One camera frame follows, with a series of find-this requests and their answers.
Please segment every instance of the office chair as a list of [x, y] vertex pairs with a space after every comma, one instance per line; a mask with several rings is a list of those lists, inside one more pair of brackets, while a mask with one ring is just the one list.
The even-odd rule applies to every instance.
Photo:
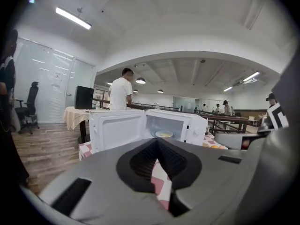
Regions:
[[[20, 103], [20, 107], [15, 108], [15, 111], [18, 114], [18, 118], [20, 121], [26, 120], [26, 123], [23, 122], [23, 124], [21, 124], [21, 130], [23, 128], [28, 128], [30, 134], [32, 134], [31, 127], [35, 126], [39, 129], [38, 116], [35, 114], [36, 107], [34, 106], [34, 101], [36, 100], [37, 93], [38, 93], [38, 82], [33, 82], [29, 90], [27, 103], [24, 103], [25, 105], [27, 105], [27, 107], [22, 107], [23, 100], [19, 100], [19, 99], [16, 100], [17, 102]], [[31, 122], [28, 122], [26, 117], [31, 118]]]

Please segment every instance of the black dress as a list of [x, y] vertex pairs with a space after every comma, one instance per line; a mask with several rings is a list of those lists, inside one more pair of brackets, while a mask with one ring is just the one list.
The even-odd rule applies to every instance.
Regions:
[[[7, 67], [0, 69], [0, 82], [5, 83], [7, 91], [11, 91], [15, 86], [15, 65], [14, 61], [10, 60]], [[11, 135], [11, 109], [9, 104], [9, 95], [0, 95], [0, 143], [1, 152], [5, 158], [5, 166], [10, 174], [9, 177], [14, 179], [19, 184], [26, 185], [26, 179], [29, 177], [26, 171]]]

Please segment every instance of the black monitor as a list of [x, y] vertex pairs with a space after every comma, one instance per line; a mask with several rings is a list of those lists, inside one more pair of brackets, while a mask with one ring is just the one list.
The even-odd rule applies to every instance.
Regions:
[[93, 102], [94, 89], [82, 86], [76, 87], [75, 109], [91, 109]]

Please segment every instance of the chair backrest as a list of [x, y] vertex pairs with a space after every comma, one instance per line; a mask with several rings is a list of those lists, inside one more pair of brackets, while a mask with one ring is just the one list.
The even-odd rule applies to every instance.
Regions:
[[36, 112], [36, 107], [34, 105], [34, 102], [36, 100], [37, 93], [38, 93], [37, 82], [33, 82], [31, 84], [31, 88], [29, 90], [29, 95], [27, 98], [27, 103], [29, 103], [27, 104], [27, 107], [29, 108], [30, 115], [34, 115]]

